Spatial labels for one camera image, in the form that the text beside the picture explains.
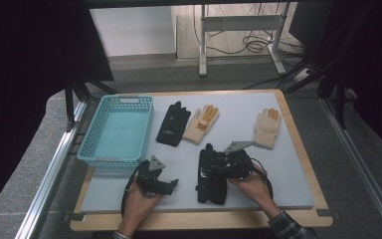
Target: plaid sleeve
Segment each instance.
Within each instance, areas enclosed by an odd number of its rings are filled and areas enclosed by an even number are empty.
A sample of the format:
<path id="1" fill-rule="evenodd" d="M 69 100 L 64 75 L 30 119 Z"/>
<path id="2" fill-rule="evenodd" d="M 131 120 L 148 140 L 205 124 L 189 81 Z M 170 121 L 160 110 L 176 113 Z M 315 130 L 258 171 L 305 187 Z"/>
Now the plaid sleeve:
<path id="1" fill-rule="evenodd" d="M 299 225 L 286 212 L 269 221 L 275 235 L 280 239 L 311 239 L 315 238 L 306 228 Z"/>

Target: beige glove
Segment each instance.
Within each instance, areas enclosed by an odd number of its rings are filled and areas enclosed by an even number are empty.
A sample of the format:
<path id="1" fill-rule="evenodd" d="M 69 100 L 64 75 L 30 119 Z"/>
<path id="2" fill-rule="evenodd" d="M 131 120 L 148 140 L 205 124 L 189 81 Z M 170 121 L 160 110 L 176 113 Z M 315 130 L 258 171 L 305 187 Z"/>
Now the beige glove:
<path id="1" fill-rule="evenodd" d="M 256 144 L 273 149 L 281 126 L 281 114 L 275 109 L 264 109 L 256 123 L 254 141 Z"/>
<path id="2" fill-rule="evenodd" d="M 198 109 L 188 123 L 182 138 L 199 144 L 203 140 L 204 135 L 210 131 L 218 116 L 219 110 L 212 105 L 204 106 L 203 111 Z"/>

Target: gray floor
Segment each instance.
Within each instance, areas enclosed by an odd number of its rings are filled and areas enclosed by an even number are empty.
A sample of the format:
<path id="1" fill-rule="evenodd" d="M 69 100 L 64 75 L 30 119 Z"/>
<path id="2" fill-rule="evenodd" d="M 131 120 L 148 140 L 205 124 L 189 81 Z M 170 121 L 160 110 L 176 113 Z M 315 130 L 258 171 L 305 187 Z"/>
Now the gray floor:
<path id="1" fill-rule="evenodd" d="M 172 56 L 110 59 L 115 83 L 109 86 L 123 93 L 240 90 L 274 79 L 270 58 L 211 60 L 207 78 L 198 77 L 196 61 L 174 60 Z M 275 88 L 279 80 L 253 89 Z M 314 168 L 334 222 L 314 228 L 318 238 L 382 238 L 382 216 L 330 120 L 316 97 L 314 82 L 286 95 L 295 124 Z M 104 92 L 90 86 L 95 96 Z M 382 140 L 359 117 L 351 104 L 345 107 L 347 132 L 382 189 Z M 66 127 L 65 95 L 48 101 L 47 114 L 22 162 L 0 195 L 0 238 L 14 238 L 35 196 L 43 175 L 58 148 Z M 81 140 L 84 131 L 79 134 Z M 34 233 L 34 238 L 108 238 L 107 233 L 78 233 L 70 229 L 67 217 L 74 210 L 86 166 L 75 158 L 78 144 L 67 157 L 51 200 Z M 269 238 L 266 230 L 141 232 L 135 238 Z"/>

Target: blue plastic basket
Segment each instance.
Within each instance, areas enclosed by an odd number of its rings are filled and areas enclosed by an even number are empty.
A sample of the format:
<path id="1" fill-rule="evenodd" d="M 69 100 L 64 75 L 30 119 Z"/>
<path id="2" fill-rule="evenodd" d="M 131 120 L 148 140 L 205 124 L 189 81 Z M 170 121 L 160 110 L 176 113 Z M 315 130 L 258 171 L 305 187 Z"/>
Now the blue plastic basket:
<path id="1" fill-rule="evenodd" d="M 137 167 L 145 159 L 153 115 L 152 97 L 103 97 L 77 158 L 94 167 Z"/>

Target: wrist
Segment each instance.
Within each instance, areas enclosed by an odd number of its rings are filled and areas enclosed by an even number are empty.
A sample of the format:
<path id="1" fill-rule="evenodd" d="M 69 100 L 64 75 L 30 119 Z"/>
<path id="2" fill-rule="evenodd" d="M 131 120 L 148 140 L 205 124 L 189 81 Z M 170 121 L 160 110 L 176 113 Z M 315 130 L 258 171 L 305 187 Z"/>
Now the wrist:
<path id="1" fill-rule="evenodd" d="M 123 235 L 122 233 L 120 233 L 118 231 L 114 231 L 113 232 L 113 239 L 131 239 L 131 238 Z"/>
<path id="2" fill-rule="evenodd" d="M 139 222 L 136 222 L 134 220 L 127 220 L 124 218 L 119 223 L 119 226 L 117 227 L 117 231 L 121 233 L 122 235 L 125 235 L 131 238 L 136 228 L 138 227 L 138 224 Z"/>
<path id="3" fill-rule="evenodd" d="M 257 204 L 259 204 L 260 208 L 266 213 L 269 219 L 273 219 L 281 214 L 281 210 L 273 200 L 257 202 Z"/>

